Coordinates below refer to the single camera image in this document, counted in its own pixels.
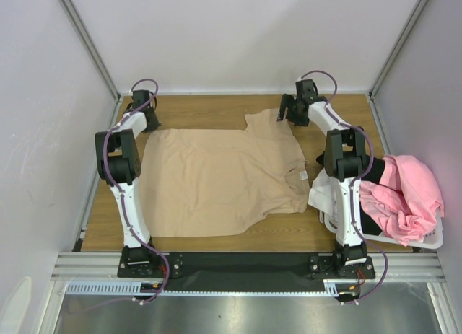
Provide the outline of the beige t shirt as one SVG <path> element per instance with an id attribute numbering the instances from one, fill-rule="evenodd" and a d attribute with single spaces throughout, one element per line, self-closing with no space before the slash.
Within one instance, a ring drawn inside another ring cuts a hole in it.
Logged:
<path id="1" fill-rule="evenodd" d="M 302 213 L 310 190 L 302 149 L 275 109 L 243 130 L 168 129 L 146 143 L 141 208 L 153 237 L 241 234 L 269 214 Z"/>

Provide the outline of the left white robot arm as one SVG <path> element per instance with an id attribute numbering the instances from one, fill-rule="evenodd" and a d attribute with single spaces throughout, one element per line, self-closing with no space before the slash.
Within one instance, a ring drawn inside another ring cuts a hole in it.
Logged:
<path id="1" fill-rule="evenodd" d="M 135 90 L 132 103 L 118 124 L 95 134 L 97 171 L 115 198 L 123 227 L 123 249 L 119 278 L 154 276 L 161 257 L 154 251 L 139 200 L 141 159 L 136 144 L 140 133 L 160 127 L 155 108 L 157 98 L 149 90 Z"/>

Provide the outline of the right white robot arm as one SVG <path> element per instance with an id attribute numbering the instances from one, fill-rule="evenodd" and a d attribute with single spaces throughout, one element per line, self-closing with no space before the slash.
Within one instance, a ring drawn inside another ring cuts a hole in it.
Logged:
<path id="1" fill-rule="evenodd" d="M 313 122 L 326 136 L 323 168 L 339 215 L 331 267 L 336 275 L 347 278 L 367 260 L 359 199 L 360 179 L 368 169 L 365 134 L 333 111 L 312 79 L 298 79 L 295 88 L 295 95 L 282 95 L 277 120 L 287 119 L 294 126 Z"/>

